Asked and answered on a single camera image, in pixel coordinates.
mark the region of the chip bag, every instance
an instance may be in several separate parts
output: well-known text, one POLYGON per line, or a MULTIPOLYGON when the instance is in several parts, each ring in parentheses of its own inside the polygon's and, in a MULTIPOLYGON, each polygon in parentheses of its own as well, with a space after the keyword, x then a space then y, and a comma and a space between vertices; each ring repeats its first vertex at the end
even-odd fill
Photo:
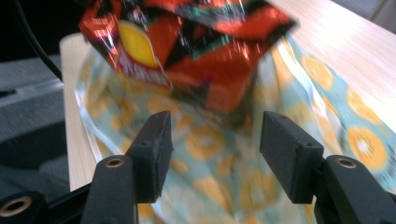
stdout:
POLYGON ((99 0, 79 27, 121 76, 236 127, 248 120, 259 59, 293 24, 262 0, 99 0))

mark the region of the table surface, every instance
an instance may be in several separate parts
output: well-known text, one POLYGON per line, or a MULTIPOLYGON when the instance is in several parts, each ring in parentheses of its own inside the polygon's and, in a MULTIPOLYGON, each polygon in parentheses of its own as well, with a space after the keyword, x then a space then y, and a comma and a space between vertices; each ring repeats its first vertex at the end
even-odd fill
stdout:
MULTIPOLYGON (((396 35, 330 0, 268 0, 299 26, 297 43, 327 63, 396 131, 396 35)), ((71 190, 92 181, 95 159, 78 114, 74 88, 90 49, 81 34, 61 41, 71 190)))

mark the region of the black cable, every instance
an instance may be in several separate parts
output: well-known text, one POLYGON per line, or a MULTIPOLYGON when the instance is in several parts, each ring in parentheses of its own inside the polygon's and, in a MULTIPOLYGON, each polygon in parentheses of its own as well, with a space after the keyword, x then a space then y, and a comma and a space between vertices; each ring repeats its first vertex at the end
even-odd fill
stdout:
POLYGON ((24 36, 26 37, 27 41, 29 42, 30 46, 33 48, 37 56, 43 61, 43 63, 51 70, 51 72, 62 81, 62 72, 58 69, 58 67, 53 63, 47 53, 41 48, 40 44, 38 43, 35 35, 30 29, 29 23, 26 20, 26 17, 23 13, 21 3, 19 0, 14 0, 14 7, 17 13, 17 21, 19 26, 21 27, 24 36))

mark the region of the crumpled packaging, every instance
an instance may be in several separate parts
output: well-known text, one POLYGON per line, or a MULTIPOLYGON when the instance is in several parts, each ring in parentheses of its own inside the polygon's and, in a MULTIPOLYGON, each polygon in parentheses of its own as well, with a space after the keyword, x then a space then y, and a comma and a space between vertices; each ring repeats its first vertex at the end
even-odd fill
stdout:
POLYGON ((96 0, 79 27, 120 76, 239 127, 258 60, 294 24, 264 0, 96 0))

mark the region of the screw hole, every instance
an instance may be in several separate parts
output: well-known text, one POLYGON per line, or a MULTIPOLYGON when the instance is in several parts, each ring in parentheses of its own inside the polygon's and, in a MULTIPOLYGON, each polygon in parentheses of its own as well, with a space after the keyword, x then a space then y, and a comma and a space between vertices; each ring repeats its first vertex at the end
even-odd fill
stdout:
POLYGON ((0 208, 0 217, 12 217, 23 212, 32 204, 32 198, 23 196, 18 199, 14 199, 0 208))
POLYGON ((354 169, 357 167, 356 163, 347 159, 338 159, 338 164, 348 169, 354 169))
POLYGON ((123 164, 123 160, 120 160, 120 159, 113 159, 113 160, 109 161, 109 162, 106 164, 106 166, 107 166, 108 168, 114 168, 114 167, 121 166, 122 164, 123 164))

